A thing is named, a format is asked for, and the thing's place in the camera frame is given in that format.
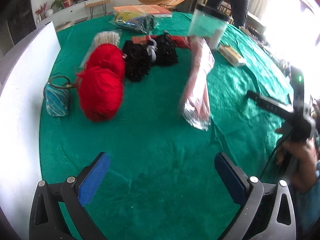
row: white vase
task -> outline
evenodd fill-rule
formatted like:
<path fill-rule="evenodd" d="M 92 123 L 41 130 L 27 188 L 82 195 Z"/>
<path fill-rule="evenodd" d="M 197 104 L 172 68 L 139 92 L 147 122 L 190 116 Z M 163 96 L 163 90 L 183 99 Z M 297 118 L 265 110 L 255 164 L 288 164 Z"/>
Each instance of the white vase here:
<path fill-rule="evenodd" d="M 45 16 L 46 17 L 50 17 L 51 15 L 53 14 L 53 10 L 52 9 L 49 9 L 45 12 Z"/>

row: white cabinet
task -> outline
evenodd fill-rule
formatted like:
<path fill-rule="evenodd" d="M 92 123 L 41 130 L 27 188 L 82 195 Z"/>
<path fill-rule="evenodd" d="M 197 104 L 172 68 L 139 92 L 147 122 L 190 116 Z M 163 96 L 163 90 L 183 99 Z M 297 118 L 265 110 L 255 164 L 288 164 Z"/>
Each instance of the white cabinet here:
<path fill-rule="evenodd" d="M 61 24 L 58 13 L 52 14 L 50 17 L 43 19 L 41 22 L 36 24 L 36 27 L 45 26 L 48 22 L 53 21 L 53 25 L 57 27 Z"/>
<path fill-rule="evenodd" d="M 36 27 L 39 28 L 44 26 L 46 23 L 53 21 L 53 25 L 57 27 L 60 24 L 63 24 L 68 21 L 76 21 L 84 17 L 90 19 L 90 9 L 85 8 L 85 4 L 96 3 L 102 0 L 89 0 L 81 2 L 75 5 L 72 5 L 66 9 L 54 13 L 52 16 L 43 19 L 41 22 L 36 24 Z M 140 2 L 138 0 L 110 0 L 111 3 L 106 4 L 107 11 L 113 12 L 113 7 L 126 6 L 126 5 L 138 5 Z M 95 6 L 93 10 L 93 15 L 103 14 L 102 6 Z"/>
<path fill-rule="evenodd" d="M 140 4 L 138 0 L 114 0 L 113 7 L 138 4 Z"/>
<path fill-rule="evenodd" d="M 70 20 L 78 20 L 87 16 L 87 11 L 85 10 L 84 3 L 75 4 L 59 11 L 60 22 L 65 23 Z"/>

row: wooden side table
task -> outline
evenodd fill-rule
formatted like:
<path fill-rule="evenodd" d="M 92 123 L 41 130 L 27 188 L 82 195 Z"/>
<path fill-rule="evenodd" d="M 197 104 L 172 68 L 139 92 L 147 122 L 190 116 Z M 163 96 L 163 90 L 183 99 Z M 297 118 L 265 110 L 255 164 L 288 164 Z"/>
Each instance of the wooden side table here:
<path fill-rule="evenodd" d="M 98 6 L 98 5 L 102 5 L 102 10 L 103 10 L 103 13 L 104 15 L 107 15 L 107 7 L 106 7 L 106 4 L 107 3 L 111 3 L 110 0 L 104 0 L 104 1 L 99 1 L 99 2 L 95 2 L 95 3 L 87 3 L 84 7 L 85 8 L 90 8 L 90 16 L 91 16 L 91 19 L 93 17 L 93 9 L 95 6 Z"/>

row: metal screw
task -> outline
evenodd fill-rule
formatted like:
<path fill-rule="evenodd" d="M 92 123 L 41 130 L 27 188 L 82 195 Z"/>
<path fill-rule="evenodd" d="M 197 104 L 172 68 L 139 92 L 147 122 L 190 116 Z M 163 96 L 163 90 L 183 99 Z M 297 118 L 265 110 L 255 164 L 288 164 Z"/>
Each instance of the metal screw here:
<path fill-rule="evenodd" d="M 67 182 L 68 182 L 68 183 L 74 183 L 75 181 L 76 181 L 76 178 L 73 177 L 73 176 L 67 178 Z"/>
<path fill-rule="evenodd" d="M 45 181 L 44 180 L 39 181 L 38 185 L 39 187 L 43 187 L 45 185 Z"/>
<path fill-rule="evenodd" d="M 250 181 L 251 181 L 252 183 L 257 183 L 257 182 L 258 182 L 258 178 L 255 177 L 255 176 L 251 176 L 251 177 L 250 177 Z"/>
<path fill-rule="evenodd" d="M 287 186 L 287 182 L 286 182 L 285 180 L 283 180 L 283 179 L 281 179 L 281 180 L 279 181 L 279 183 L 280 183 L 280 185 L 281 185 L 282 187 L 286 187 L 286 186 Z"/>

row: green tablecloth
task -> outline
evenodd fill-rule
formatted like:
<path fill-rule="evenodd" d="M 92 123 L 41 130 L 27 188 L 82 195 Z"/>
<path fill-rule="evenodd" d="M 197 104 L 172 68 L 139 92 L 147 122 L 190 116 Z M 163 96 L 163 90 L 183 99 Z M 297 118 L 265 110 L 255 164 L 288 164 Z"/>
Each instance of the green tablecloth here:
<path fill-rule="evenodd" d="M 153 33 L 186 35 L 191 17 L 174 13 Z M 89 20 L 57 33 L 61 52 L 52 74 L 74 81 L 95 34 L 116 29 L 111 18 Z M 121 46 L 134 35 L 123 31 Z M 218 52 L 214 54 L 216 63 L 207 77 L 209 132 L 179 117 L 178 102 L 191 67 L 187 49 L 177 49 L 178 65 L 155 66 L 140 83 L 126 80 L 123 104 L 109 122 L 86 119 L 75 90 L 68 117 L 50 117 L 43 106 L 40 161 L 48 183 L 77 175 L 101 151 L 111 157 L 109 172 L 92 203 L 85 206 L 109 240 L 217 239 L 239 206 L 215 171 L 215 154 L 224 151 L 249 176 L 260 174 L 276 145 L 273 131 L 281 120 L 257 108 L 246 99 L 246 92 L 251 89 L 286 102 L 291 88 L 271 59 L 233 26 L 228 26 L 222 42 L 238 49 L 248 64 L 233 68 Z M 264 182 L 275 180 L 275 170 L 270 165 Z"/>

